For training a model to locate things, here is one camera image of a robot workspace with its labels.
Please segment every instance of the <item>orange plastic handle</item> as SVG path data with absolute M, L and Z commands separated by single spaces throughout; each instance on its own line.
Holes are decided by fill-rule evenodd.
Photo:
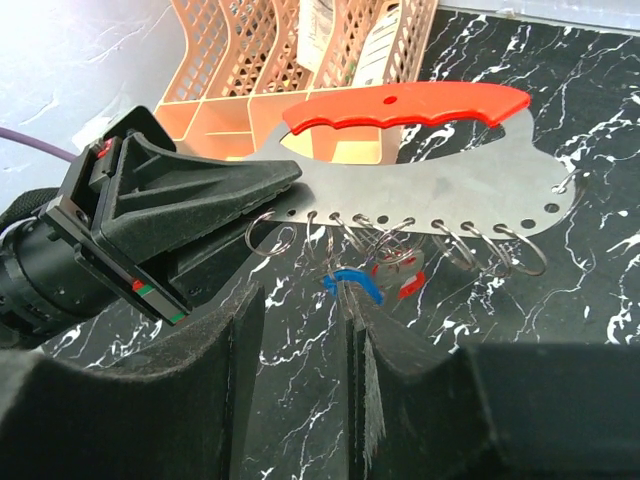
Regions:
M 391 83 L 314 98 L 290 107 L 283 118 L 294 135 L 318 125 L 433 127 L 451 120 L 481 120 L 496 127 L 530 103 L 528 93 L 493 83 Z

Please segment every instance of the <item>green strip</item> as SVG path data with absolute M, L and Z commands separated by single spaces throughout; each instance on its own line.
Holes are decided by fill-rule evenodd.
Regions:
M 183 319 L 183 318 L 185 318 L 186 316 L 187 316 L 186 314 L 184 314 L 184 313 L 180 312 L 179 314 L 174 315 L 173 317 L 171 317 L 171 318 L 169 319 L 169 321 L 170 321 L 171 323 L 178 323 L 180 320 L 182 320 L 182 319 Z
M 141 297 L 144 297 L 147 293 L 151 292 L 152 290 L 153 290 L 153 287 L 151 285 L 145 285 L 140 290 L 138 290 L 136 293 L 138 295 L 140 295 Z

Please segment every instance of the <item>metal plate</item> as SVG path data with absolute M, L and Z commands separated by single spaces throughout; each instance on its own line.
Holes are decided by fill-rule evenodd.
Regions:
M 460 227 L 468 221 L 496 240 L 509 238 L 493 230 L 496 224 L 535 235 L 551 228 L 571 209 L 575 185 L 569 182 L 565 193 L 554 193 L 553 187 L 568 172 L 533 146 L 533 117 L 528 109 L 502 126 L 505 136 L 500 140 L 427 162 L 344 165 L 320 162 L 287 149 L 280 141 L 289 127 L 282 122 L 262 149 L 246 160 L 295 160 L 303 171 L 277 203 L 272 220 L 306 223 L 307 214 L 317 211 L 314 223 L 336 225 L 329 215 L 339 212 L 347 225 L 361 228 L 353 221 L 360 213 L 372 220 L 384 215 L 387 226 L 413 217 L 415 224 L 403 229 L 407 232 L 442 234 L 431 226 L 433 220 L 441 219 L 464 237 L 472 236 Z M 523 221 L 531 228 L 523 227 Z

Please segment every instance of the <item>black strap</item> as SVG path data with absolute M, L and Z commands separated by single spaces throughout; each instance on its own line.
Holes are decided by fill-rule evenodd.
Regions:
M 24 192 L 0 215 L 0 233 L 14 223 L 29 218 L 33 211 L 50 202 L 58 194 L 58 188 L 38 188 Z

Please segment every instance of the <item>cable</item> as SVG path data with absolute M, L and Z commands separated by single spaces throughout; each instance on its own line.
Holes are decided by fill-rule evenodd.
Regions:
M 45 152 L 53 155 L 54 157 L 58 157 L 65 162 L 71 163 L 76 158 L 76 155 L 71 152 L 67 152 L 66 150 L 58 148 L 55 145 L 51 145 L 50 143 L 30 137 L 29 135 L 25 135 L 24 133 L 16 132 L 9 128 L 0 127 L 0 138 L 5 138 L 12 142 L 21 143 L 22 145 L 26 145 L 27 147 L 35 148 L 36 150 L 40 150 L 41 152 Z

